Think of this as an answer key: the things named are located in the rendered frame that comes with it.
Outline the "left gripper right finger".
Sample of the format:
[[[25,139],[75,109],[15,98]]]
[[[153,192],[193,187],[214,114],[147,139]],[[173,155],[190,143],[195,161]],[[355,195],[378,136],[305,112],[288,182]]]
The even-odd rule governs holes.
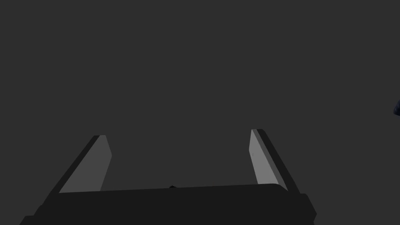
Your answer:
[[[291,193],[299,193],[278,151],[263,129],[252,129],[249,143],[257,184],[278,184]]]

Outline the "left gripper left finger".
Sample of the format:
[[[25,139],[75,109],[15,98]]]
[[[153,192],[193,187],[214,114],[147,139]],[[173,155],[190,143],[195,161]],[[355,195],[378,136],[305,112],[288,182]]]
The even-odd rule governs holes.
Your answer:
[[[106,136],[93,136],[50,193],[100,191],[111,158]]]

